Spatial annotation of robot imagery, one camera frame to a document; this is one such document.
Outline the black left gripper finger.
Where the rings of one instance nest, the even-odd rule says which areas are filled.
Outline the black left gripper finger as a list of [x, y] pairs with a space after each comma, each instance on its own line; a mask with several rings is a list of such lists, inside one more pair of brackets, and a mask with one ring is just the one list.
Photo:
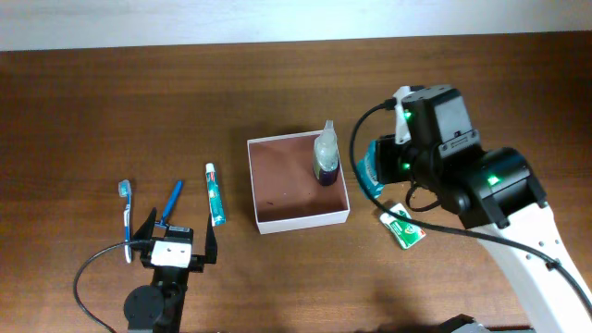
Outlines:
[[130, 238], [131, 246], [148, 246], [153, 240], [154, 224], [156, 220], [157, 209], [152, 208], [150, 214], [142, 225], [135, 231]]
[[206, 238], [204, 245], [204, 262], [215, 265], [217, 260], [217, 241], [212, 222], [212, 215], [209, 215], [207, 222]]

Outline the teal mouthwash bottle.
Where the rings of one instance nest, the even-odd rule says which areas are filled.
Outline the teal mouthwash bottle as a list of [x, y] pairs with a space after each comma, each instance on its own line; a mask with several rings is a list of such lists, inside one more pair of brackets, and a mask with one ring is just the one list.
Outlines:
[[376, 173], [376, 141], [371, 141], [364, 157], [357, 163], [356, 170], [360, 176], [360, 188], [367, 198], [377, 199], [382, 194], [384, 185], [377, 179]]

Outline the green white soap packet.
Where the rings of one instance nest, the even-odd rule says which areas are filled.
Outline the green white soap packet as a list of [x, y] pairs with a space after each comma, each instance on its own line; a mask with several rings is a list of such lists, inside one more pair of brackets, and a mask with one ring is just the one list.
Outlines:
[[426, 236], [426, 233], [421, 228], [404, 220], [395, 218], [389, 213], [382, 213], [379, 216], [379, 221], [395, 237], [403, 250], [410, 249]]

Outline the clear soap pump bottle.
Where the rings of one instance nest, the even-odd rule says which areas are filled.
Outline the clear soap pump bottle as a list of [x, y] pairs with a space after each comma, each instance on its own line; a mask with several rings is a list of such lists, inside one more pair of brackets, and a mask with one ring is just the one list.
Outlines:
[[327, 120], [320, 135], [314, 139], [314, 175], [321, 186], [327, 187], [337, 180], [339, 173], [338, 138], [334, 122]]

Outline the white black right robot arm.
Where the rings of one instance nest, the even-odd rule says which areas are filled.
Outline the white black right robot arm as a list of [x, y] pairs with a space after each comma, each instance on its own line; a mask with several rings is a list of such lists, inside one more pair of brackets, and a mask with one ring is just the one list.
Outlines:
[[396, 129], [376, 144], [381, 184], [411, 181], [460, 218], [508, 279], [537, 332], [588, 332], [591, 291], [568, 254], [547, 194], [515, 149], [486, 151], [461, 93], [402, 87], [383, 104]]

